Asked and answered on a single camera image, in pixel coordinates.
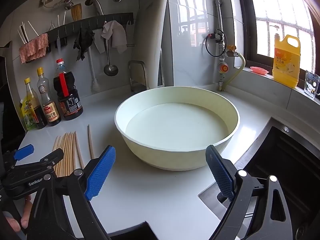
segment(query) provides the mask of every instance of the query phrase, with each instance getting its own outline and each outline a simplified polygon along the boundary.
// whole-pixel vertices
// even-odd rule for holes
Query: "black rag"
[[[75,40],[75,44],[73,45],[73,49],[77,48],[78,57],[77,60],[84,60],[84,53],[88,51],[88,48],[91,46],[93,42],[94,32],[89,28],[81,28],[78,34],[78,37]]]

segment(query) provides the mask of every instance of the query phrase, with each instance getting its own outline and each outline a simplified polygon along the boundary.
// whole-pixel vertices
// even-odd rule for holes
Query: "clear glass cup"
[[[317,74],[313,74],[312,72],[309,72],[306,70],[306,79],[304,82],[304,92],[312,97],[315,98],[315,96],[319,96],[320,93],[317,94],[317,90],[320,83],[320,77]]]

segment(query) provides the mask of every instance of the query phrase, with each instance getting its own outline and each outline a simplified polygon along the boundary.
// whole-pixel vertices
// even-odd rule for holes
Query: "textured blue pad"
[[[87,189],[84,193],[87,200],[92,200],[93,197],[99,194],[102,185],[116,160],[116,149],[112,146],[102,154],[101,159],[87,179]]]
[[[207,147],[205,151],[205,159],[221,193],[224,197],[227,197],[232,201],[235,196],[233,179],[222,163],[222,158],[219,152],[213,145]]]
[[[14,154],[14,159],[17,161],[22,160],[23,158],[29,156],[30,154],[32,154],[34,152],[34,147],[32,144],[29,144],[19,150],[17,150]]]

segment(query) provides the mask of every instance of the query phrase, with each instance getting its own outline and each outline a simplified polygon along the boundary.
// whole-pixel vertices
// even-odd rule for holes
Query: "countertop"
[[[285,109],[256,96],[227,87],[221,95],[238,109],[240,126],[222,157],[235,163],[274,117],[316,143],[319,134]],[[37,162],[52,151],[55,138],[77,131],[84,164],[90,160],[87,126],[90,124],[94,155],[98,157],[110,144],[116,149],[116,162],[99,195],[91,205],[108,233],[147,221],[159,240],[207,240],[220,220],[198,195],[215,182],[207,166],[192,171],[165,171],[151,167],[136,157],[125,144],[114,124],[117,107],[131,95],[128,86],[82,98],[83,114],[54,127],[29,131],[20,147],[33,144],[35,151],[17,164]],[[68,197],[67,213],[76,237],[82,233]]]

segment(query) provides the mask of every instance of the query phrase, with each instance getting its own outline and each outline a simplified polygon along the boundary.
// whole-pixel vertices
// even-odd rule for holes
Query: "human hand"
[[[26,229],[28,227],[31,208],[32,208],[31,196],[28,195],[28,196],[26,196],[26,203],[24,205],[23,216],[21,218],[21,225],[24,229]],[[10,218],[10,217],[6,217],[6,219],[15,232],[19,232],[21,230],[20,225],[17,222],[17,220],[15,220],[14,218]]]

